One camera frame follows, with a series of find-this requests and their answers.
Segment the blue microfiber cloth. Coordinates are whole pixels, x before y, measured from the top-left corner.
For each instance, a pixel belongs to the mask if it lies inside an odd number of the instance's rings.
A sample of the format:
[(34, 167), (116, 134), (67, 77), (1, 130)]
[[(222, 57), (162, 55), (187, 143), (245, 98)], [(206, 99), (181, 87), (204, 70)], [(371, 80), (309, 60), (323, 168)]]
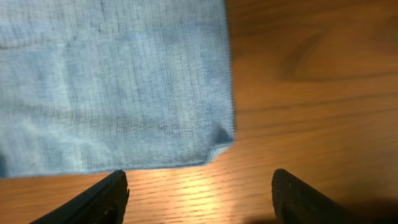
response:
[(224, 0), (1, 2), (1, 176), (201, 166), (234, 142)]

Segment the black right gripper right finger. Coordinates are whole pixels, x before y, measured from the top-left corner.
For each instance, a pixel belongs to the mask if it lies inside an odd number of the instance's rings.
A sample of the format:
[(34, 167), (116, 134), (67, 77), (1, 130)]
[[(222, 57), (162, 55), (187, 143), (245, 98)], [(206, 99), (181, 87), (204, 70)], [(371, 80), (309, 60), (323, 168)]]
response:
[(272, 204), (282, 224), (357, 223), (358, 218), (285, 169), (272, 177)]

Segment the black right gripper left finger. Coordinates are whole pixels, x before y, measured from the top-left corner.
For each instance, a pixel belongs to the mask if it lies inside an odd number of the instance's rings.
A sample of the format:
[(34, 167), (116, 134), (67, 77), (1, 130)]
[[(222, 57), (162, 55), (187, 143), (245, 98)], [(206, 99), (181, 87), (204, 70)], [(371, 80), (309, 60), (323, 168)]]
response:
[(122, 224), (128, 198), (126, 173), (116, 170), (32, 224)]

